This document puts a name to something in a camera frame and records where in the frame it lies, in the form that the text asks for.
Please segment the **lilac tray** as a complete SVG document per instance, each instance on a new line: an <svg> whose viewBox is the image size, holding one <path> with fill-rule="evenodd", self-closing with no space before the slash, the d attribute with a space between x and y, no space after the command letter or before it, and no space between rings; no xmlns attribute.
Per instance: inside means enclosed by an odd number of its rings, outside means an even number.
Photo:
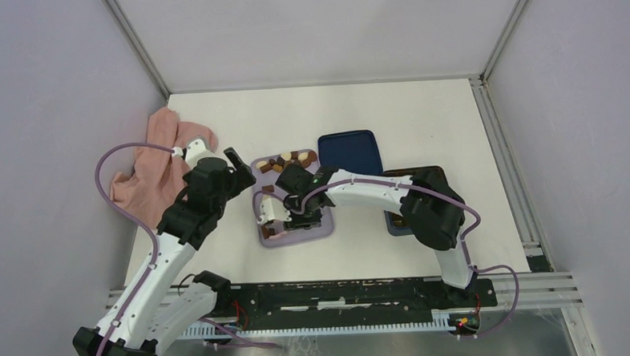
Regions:
<svg viewBox="0 0 630 356"><path fill-rule="evenodd" d="M252 206L256 216L257 232L260 243L267 249L278 249L290 245L298 245L324 239L331 235L335 229L335 223L330 208L322 209L321 227L307 230L286 231L285 223L276 222L267 225L257 223L259 203L263 196L272 196L282 201L288 195L282 188L276 186L276 181L281 174L281 169L290 163L299 163L308 172L315 173L320 167L317 153L305 148L298 151L287 151L276 155L255 159L251 163L256 183L252 186ZM269 241L268 238L280 232L288 232L289 235L280 240Z"/></svg>

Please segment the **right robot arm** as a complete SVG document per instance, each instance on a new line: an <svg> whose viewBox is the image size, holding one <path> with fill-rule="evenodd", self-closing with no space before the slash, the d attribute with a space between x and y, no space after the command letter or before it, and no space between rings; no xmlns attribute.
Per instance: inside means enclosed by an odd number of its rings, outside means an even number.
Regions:
<svg viewBox="0 0 630 356"><path fill-rule="evenodd" d="M313 226L322 209L344 206L402 216L417 241L434 251L446 301L464 306L475 296L475 271L465 237L482 220L440 175L423 169L412 176L371 176L327 166L309 172L291 164L275 185L286 194L283 205L290 225Z"/></svg>

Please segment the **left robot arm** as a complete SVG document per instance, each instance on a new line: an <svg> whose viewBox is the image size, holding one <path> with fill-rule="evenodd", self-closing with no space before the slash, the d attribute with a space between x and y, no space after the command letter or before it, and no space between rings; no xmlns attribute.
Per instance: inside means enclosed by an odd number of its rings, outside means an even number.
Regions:
<svg viewBox="0 0 630 356"><path fill-rule="evenodd" d="M202 157L184 175L184 189L149 230L153 248L131 284L93 328L80 328L73 345L78 356L163 356L184 331L204 315L225 315L232 295L210 276L190 285L165 309L172 282L217 228L226 204L251 188L256 178L234 148L224 157Z"/></svg>

